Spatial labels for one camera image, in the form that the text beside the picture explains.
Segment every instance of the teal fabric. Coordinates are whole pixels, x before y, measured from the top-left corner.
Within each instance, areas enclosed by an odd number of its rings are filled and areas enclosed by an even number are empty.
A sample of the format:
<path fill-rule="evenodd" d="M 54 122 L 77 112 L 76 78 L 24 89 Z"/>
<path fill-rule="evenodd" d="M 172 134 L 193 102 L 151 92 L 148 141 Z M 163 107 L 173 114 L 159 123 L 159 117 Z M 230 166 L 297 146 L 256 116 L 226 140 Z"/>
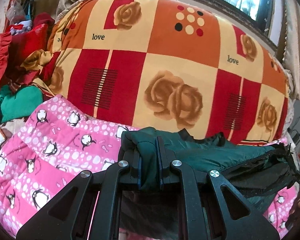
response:
<path fill-rule="evenodd" d="M 142 158 L 141 190 L 158 191 L 158 167 L 155 138 L 161 136 L 164 146 L 175 152 L 178 160 L 190 165 L 198 171 L 219 172 L 242 162 L 260 157 L 274 148 L 272 146 L 237 146 L 225 141 L 222 147 L 218 146 L 221 136 L 207 138 L 202 143 L 184 141 L 178 133 L 156 130 L 147 127 L 139 131 L 122 133 L 121 147 L 124 151 L 138 151 Z"/>
<path fill-rule="evenodd" d="M 11 93 L 8 85 L 3 86 L 0 88 L 0 124 L 31 115 L 42 102 L 42 93 L 35 86 L 23 87 L 15 94 Z"/>

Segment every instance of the clear plastic bag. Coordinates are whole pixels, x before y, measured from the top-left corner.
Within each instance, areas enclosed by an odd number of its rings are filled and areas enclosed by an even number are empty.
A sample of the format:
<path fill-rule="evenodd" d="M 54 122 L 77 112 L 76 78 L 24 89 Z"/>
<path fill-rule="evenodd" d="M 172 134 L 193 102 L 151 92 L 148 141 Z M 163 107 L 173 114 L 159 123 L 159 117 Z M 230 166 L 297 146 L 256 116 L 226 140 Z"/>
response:
<path fill-rule="evenodd" d="M 26 14 L 21 6 L 21 0 L 11 1 L 10 8 L 6 12 L 6 17 L 11 25 L 26 20 Z"/>

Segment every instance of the red dot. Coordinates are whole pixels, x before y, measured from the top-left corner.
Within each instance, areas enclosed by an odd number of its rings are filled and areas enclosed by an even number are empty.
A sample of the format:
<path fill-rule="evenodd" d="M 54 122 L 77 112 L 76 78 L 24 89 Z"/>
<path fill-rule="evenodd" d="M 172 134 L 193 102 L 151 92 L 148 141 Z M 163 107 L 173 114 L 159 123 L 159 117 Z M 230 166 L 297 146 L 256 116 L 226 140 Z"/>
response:
<path fill-rule="evenodd" d="M 203 35 L 203 30 L 201 30 L 200 28 L 198 28 L 198 29 L 196 30 L 196 33 L 197 33 L 197 35 L 198 35 L 199 37 L 201 37 L 201 36 Z"/>

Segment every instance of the silver screw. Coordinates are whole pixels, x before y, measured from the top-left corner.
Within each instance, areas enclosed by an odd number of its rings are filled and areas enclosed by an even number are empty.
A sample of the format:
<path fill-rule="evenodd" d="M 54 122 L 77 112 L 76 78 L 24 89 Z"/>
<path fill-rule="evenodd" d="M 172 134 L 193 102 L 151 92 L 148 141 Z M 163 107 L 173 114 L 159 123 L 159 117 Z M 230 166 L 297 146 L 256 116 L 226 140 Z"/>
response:
<path fill-rule="evenodd" d="M 219 171 L 212 170 L 212 171 L 210 171 L 210 176 L 217 178 L 220 176 L 220 173 L 219 173 Z"/>
<path fill-rule="evenodd" d="M 87 178 L 87 177 L 90 176 L 90 171 L 82 171 L 82 172 L 80 173 L 80 176 L 81 176 L 82 178 Z"/>
<path fill-rule="evenodd" d="M 172 165 L 173 165 L 173 166 L 179 167 L 179 166 L 181 166 L 181 164 L 182 164 L 182 162 L 179 161 L 179 160 L 174 160 L 174 161 L 172 161 Z"/>
<path fill-rule="evenodd" d="M 127 161 L 119 161 L 118 162 L 118 165 L 120 166 L 120 167 L 125 167 L 125 166 L 127 166 L 129 163 L 127 162 Z"/>

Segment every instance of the brown rose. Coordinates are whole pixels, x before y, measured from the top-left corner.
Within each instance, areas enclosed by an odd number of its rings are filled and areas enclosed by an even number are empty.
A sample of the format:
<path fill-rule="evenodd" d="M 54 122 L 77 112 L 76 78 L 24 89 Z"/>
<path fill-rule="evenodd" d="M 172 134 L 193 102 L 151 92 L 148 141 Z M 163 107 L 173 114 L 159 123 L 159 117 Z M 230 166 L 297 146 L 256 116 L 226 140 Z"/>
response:
<path fill-rule="evenodd" d="M 266 132 L 271 132 L 277 122 L 277 111 L 273 105 L 270 104 L 270 100 L 265 97 L 261 104 L 257 125 L 260 127 L 266 127 Z"/>
<path fill-rule="evenodd" d="M 159 71 L 144 95 L 154 116 L 176 120 L 178 129 L 192 128 L 202 113 L 202 95 L 169 71 Z"/>
<path fill-rule="evenodd" d="M 141 18 L 139 2 L 119 6 L 114 12 L 114 25 L 118 30 L 130 30 Z"/>
<path fill-rule="evenodd" d="M 254 41 L 246 34 L 241 35 L 240 40 L 243 53 L 246 55 L 246 59 L 250 62 L 254 62 L 255 58 L 257 57 L 257 47 Z"/>
<path fill-rule="evenodd" d="M 49 88 L 51 91 L 57 95 L 62 91 L 62 83 L 63 83 L 63 74 L 64 70 L 61 67 L 55 67 L 52 77 L 51 77 L 51 85 Z"/>

